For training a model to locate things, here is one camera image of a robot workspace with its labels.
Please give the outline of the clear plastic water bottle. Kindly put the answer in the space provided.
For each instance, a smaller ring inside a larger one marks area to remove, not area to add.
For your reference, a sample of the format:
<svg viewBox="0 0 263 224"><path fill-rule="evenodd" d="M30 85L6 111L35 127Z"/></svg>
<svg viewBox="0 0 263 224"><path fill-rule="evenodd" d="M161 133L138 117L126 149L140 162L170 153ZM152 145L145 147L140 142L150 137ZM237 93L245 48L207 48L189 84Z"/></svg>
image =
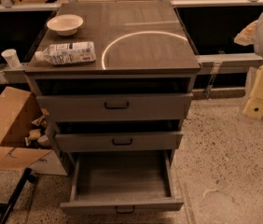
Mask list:
<svg viewBox="0 0 263 224"><path fill-rule="evenodd" d="M38 61L46 61L54 65L64 65L94 62L96 54L94 43L87 41L52 44L44 50L37 51L35 58Z"/></svg>

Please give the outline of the grey middle drawer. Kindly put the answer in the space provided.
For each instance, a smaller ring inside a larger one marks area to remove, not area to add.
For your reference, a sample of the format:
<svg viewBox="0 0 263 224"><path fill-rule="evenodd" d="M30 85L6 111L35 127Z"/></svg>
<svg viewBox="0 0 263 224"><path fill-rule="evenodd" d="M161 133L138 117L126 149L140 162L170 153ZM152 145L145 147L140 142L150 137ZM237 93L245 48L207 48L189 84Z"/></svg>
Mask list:
<svg viewBox="0 0 263 224"><path fill-rule="evenodd" d="M55 136L65 152L178 149L181 132L75 133Z"/></svg>

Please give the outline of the grey top drawer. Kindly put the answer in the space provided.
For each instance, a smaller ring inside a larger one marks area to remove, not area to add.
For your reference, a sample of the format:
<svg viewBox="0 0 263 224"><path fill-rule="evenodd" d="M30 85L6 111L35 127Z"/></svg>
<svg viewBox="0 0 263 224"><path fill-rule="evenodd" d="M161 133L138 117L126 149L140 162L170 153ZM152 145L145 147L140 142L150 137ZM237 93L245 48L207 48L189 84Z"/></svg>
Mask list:
<svg viewBox="0 0 263 224"><path fill-rule="evenodd" d="M191 94L124 94L38 96L50 120L111 121L184 119Z"/></svg>

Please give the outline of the grey drawer cabinet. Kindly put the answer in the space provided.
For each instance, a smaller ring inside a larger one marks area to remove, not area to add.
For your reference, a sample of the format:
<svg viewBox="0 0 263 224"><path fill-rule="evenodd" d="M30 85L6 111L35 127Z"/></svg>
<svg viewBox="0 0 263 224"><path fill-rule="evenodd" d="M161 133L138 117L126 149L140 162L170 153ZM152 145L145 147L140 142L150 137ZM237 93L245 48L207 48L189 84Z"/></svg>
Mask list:
<svg viewBox="0 0 263 224"><path fill-rule="evenodd" d="M93 42L96 60L57 66L33 58L26 76L36 100L38 96L60 95L192 95L201 66L170 3L64 4L58 12L83 18L82 27L69 39ZM56 141L57 134L181 132L184 121L57 122L46 118L49 141L66 169L71 168L83 152L63 151Z"/></svg>

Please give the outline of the grey open bottom drawer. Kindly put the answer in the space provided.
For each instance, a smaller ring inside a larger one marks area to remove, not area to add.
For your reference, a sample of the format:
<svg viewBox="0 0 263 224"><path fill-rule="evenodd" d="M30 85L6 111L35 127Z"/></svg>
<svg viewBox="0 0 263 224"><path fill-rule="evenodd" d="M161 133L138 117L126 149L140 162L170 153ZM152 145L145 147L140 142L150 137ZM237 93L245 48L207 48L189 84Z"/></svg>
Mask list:
<svg viewBox="0 0 263 224"><path fill-rule="evenodd" d="M184 200L173 183L166 150L89 152L76 160L67 215L178 211Z"/></svg>

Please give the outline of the white ceramic bowl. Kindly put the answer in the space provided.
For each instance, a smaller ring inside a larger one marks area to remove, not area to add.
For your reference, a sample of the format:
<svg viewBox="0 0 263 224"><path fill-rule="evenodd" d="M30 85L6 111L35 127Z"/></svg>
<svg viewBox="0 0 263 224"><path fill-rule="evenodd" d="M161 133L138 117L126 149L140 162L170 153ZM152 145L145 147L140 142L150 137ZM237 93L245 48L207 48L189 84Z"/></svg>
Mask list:
<svg viewBox="0 0 263 224"><path fill-rule="evenodd" d="M65 14L56 16L47 22L47 27L58 35L74 35L83 24L83 19L77 15Z"/></svg>

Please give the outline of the open cardboard box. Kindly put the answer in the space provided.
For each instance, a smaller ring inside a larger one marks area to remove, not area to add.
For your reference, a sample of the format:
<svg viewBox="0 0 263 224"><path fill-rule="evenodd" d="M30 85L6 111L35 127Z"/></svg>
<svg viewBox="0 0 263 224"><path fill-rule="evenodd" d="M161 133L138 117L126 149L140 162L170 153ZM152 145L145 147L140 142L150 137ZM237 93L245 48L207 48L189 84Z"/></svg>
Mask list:
<svg viewBox="0 0 263 224"><path fill-rule="evenodd" d="M50 148L27 147L35 129L32 122L42 116L34 95L6 87L0 94L0 170L23 171L31 168L38 174L68 175L57 153Z"/></svg>

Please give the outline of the white paper cup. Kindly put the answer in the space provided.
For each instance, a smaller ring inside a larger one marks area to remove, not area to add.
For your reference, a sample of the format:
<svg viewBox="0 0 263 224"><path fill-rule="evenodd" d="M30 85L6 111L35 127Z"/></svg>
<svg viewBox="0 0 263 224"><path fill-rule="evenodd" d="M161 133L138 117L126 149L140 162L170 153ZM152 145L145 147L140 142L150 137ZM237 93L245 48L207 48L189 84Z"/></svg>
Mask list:
<svg viewBox="0 0 263 224"><path fill-rule="evenodd" d="M18 58L17 51L14 49L6 49L1 53L10 68L19 68L21 62Z"/></svg>

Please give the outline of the black metal stand leg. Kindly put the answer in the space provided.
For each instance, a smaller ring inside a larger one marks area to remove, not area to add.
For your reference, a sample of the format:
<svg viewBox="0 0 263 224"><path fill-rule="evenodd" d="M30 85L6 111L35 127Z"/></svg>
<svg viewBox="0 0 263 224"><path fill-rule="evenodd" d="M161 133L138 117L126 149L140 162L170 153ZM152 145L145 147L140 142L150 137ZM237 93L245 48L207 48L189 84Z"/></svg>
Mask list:
<svg viewBox="0 0 263 224"><path fill-rule="evenodd" d="M0 224L7 224L10 213L12 212L17 200L19 199L21 192L27 182L34 183L36 176L33 174L31 168L26 168L21 175L21 178L14 188L7 203L0 203Z"/></svg>

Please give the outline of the grey metal shelf rail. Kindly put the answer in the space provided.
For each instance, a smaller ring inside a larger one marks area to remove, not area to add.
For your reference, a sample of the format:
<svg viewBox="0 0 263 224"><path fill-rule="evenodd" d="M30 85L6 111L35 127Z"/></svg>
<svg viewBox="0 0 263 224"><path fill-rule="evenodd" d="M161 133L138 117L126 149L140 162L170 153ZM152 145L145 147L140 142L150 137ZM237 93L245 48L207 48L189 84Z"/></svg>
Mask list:
<svg viewBox="0 0 263 224"><path fill-rule="evenodd" d="M263 58L254 53L197 55L201 64L200 75L247 73L251 67L258 68Z"/></svg>

